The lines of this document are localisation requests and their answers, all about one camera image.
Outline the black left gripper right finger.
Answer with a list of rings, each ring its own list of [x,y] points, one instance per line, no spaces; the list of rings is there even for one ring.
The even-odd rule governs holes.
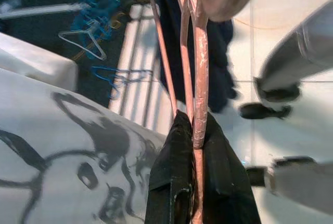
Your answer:
[[[261,223],[246,170],[210,113],[203,160],[203,223]]]

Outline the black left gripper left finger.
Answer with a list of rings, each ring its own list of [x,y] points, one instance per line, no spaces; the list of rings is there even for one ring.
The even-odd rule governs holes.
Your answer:
[[[149,178],[145,223],[190,223],[195,191],[192,127],[177,111]]]

